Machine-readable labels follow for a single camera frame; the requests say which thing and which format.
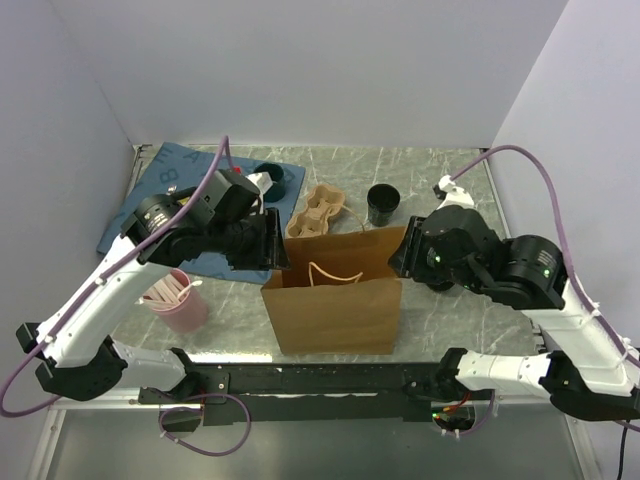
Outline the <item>black cup stack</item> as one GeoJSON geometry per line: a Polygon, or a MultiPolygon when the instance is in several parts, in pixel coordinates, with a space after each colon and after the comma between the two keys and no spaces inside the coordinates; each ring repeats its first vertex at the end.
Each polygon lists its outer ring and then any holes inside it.
{"type": "Polygon", "coordinates": [[[375,227],[389,224],[400,204],[399,191],[390,184],[373,185],[367,192],[368,220],[375,227]]]}

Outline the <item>brown paper bag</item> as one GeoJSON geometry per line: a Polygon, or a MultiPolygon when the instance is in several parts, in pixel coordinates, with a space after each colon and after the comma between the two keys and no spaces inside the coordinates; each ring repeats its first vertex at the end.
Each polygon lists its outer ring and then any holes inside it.
{"type": "Polygon", "coordinates": [[[291,268],[261,288],[285,355],[389,355],[402,283],[388,266],[406,229],[384,227],[284,241],[291,268]]]}

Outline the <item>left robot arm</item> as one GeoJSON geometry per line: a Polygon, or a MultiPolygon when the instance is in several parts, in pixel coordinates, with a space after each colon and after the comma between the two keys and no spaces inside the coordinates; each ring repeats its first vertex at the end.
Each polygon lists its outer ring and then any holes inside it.
{"type": "Polygon", "coordinates": [[[23,350],[41,360],[42,389],[87,401],[112,388],[151,387],[190,400],[199,379],[182,350],[134,348],[111,334],[147,290],[203,253],[225,256],[235,271],[289,268],[279,211],[263,201],[271,184],[266,173],[221,170],[200,187],[145,198],[72,298],[47,321],[18,329],[23,350]]]}

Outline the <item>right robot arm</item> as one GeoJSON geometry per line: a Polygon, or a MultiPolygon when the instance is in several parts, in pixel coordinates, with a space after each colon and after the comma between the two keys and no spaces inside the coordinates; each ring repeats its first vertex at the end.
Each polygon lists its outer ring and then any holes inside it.
{"type": "Polygon", "coordinates": [[[639,353],[618,349],[570,283],[561,250],[537,235],[501,239],[474,209],[450,205],[410,218],[389,266],[400,278],[446,291],[459,285],[526,316],[557,350],[525,356],[449,348],[427,394],[531,395],[584,421],[639,417],[639,353]]]}

